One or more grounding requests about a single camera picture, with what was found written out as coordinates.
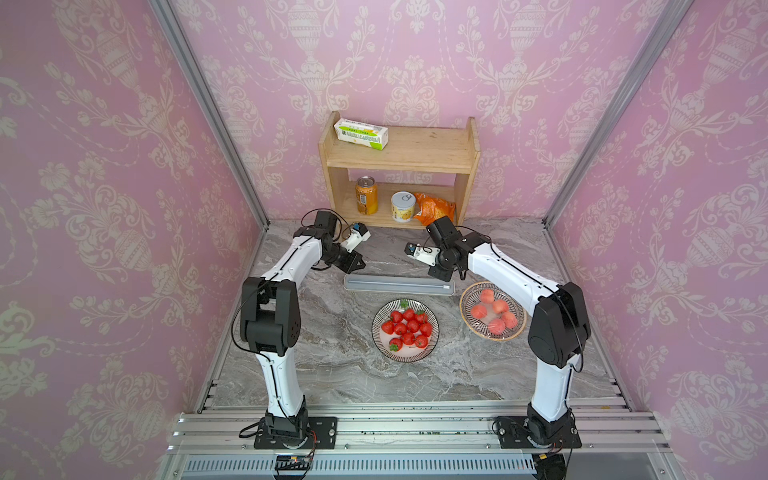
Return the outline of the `cream plastic wrap dispenser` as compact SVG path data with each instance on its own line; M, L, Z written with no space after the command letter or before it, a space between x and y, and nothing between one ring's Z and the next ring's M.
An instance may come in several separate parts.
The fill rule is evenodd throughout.
M350 274L344 279L345 289L354 292L393 293L403 295L452 296L455 286L434 278Z

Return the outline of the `glass plate of strawberries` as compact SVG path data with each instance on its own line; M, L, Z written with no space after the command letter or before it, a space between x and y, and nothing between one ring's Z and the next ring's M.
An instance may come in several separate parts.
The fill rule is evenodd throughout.
M392 300L375 314L371 325L374 345L388 359L414 363L436 348L440 328L434 313L422 302Z

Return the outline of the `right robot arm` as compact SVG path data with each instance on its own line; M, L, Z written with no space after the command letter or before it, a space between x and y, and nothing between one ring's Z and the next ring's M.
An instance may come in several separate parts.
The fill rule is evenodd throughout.
M428 274L448 281L457 272L481 276L513 298L530 316L528 345L537 358L534 394L527 405L527 430L536 446L570 448L575 420L569 405L573 375L583 367L591 325L582 289L557 283L513 260L490 237L464 235L448 217L426 230L436 252L423 261Z

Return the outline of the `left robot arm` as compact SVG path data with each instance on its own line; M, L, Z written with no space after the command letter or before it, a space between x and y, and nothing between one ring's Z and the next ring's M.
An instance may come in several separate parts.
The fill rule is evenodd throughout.
M360 222L345 224L331 209L313 211L315 220L300 227L286 252L259 277L242 284L236 317L239 332L233 345L256 357L264 377L268 403L258 425L263 442L274 440L290 449L310 446L315 440L296 371L294 347L302 317L298 290L308 273L323 263L349 274L365 267L357 247L370 238Z

